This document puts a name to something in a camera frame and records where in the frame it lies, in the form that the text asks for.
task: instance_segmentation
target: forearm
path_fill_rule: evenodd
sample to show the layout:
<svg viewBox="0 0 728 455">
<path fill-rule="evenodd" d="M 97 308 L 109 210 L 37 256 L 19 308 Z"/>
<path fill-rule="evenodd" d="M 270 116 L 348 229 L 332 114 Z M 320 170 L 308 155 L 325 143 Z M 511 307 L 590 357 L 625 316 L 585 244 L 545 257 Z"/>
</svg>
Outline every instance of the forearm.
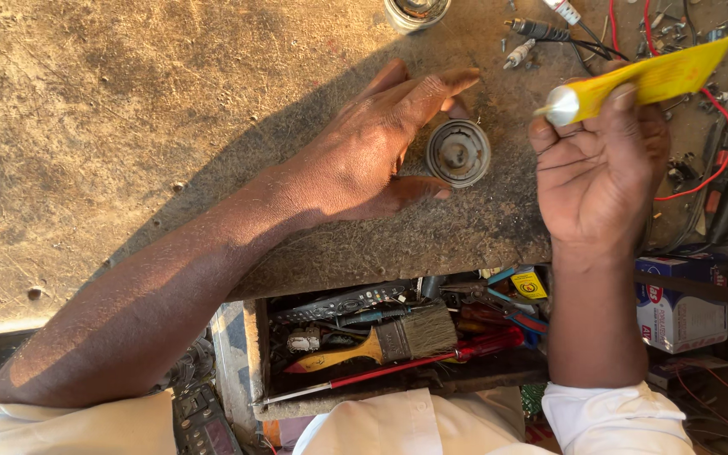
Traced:
<svg viewBox="0 0 728 455">
<path fill-rule="evenodd" d="M 552 256 L 552 382 L 581 388 L 641 382 L 647 355 L 637 330 L 633 254 L 589 254 L 553 241 Z"/>
<path fill-rule="evenodd" d="M 0 402 L 86 407 L 143 395 L 264 253 L 317 222 L 268 169 L 85 287 L 0 372 Z"/>
</svg>

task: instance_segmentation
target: white shirt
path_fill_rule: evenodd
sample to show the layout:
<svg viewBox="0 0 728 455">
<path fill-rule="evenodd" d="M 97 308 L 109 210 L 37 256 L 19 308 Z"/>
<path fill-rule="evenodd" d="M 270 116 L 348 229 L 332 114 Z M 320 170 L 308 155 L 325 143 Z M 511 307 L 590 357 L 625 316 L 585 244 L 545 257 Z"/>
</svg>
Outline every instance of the white shirt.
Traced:
<svg viewBox="0 0 728 455">
<path fill-rule="evenodd" d="M 310 423 L 294 455 L 551 453 L 520 442 L 518 389 L 507 390 L 440 398 L 419 389 L 347 401 Z M 87 409 L 0 405 L 0 454 L 172 455 L 170 400 L 159 393 Z M 693 453 L 684 414 L 644 382 L 616 389 L 550 385 L 543 412 L 565 455 Z"/>
</svg>

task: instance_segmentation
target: dirty wooden surface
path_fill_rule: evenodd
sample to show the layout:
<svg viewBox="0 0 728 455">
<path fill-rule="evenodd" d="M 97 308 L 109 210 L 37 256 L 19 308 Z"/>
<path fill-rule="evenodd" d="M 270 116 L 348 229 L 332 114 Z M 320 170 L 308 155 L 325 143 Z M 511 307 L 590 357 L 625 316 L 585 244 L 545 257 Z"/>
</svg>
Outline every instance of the dirty wooden surface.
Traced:
<svg viewBox="0 0 728 455">
<path fill-rule="evenodd" d="M 575 3 L 600 33 L 607 4 Z M 724 4 L 707 3 L 693 5 L 699 30 L 728 19 Z M 298 233 L 233 296 L 547 258 L 525 129 L 550 88 L 582 73 L 571 48 L 552 43 L 532 53 L 539 70 L 501 70 L 501 38 L 507 52 L 524 41 L 502 20 L 557 20 L 539 0 L 516 5 L 458 0 L 439 25 L 403 37 L 378 0 L 1 0 L 0 333 L 43 325 L 107 267 L 292 156 L 392 57 L 414 75 L 482 69 L 464 97 L 490 137 L 490 173 L 394 219 Z M 641 14 L 641 2 L 617 6 L 631 57 Z M 728 81 L 728 63 L 719 73 Z M 675 155 L 700 150 L 713 119 L 692 104 L 674 110 Z M 428 135 L 444 120 L 420 132 L 405 173 L 423 172 Z M 657 207 L 652 243 L 672 237 L 684 203 Z M 28 299 L 31 286 L 43 288 L 39 299 Z"/>
</svg>

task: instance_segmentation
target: yellow tube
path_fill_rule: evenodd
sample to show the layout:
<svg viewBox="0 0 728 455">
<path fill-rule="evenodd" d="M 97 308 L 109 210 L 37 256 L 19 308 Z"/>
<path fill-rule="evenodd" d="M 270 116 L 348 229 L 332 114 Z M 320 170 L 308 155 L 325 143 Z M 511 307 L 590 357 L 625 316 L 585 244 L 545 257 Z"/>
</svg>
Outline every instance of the yellow tube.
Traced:
<svg viewBox="0 0 728 455">
<path fill-rule="evenodd" d="M 728 52 L 728 36 L 659 57 L 632 63 L 611 73 L 555 88 L 547 105 L 535 110 L 554 126 L 597 117 L 603 100 L 624 82 L 635 83 L 638 104 L 651 104 L 699 91 Z"/>
</svg>

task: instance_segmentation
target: white cardboard box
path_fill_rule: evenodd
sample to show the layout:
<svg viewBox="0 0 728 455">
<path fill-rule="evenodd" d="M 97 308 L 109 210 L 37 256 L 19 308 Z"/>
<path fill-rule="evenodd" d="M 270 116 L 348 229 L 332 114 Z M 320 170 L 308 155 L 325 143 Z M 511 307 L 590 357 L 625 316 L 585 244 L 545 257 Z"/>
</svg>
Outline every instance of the white cardboard box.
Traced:
<svg viewBox="0 0 728 455">
<path fill-rule="evenodd" d="M 637 270 L 725 285 L 712 262 L 640 257 Z M 726 340 L 726 305 L 662 287 L 637 284 L 637 323 L 642 341 L 677 354 Z"/>
</svg>

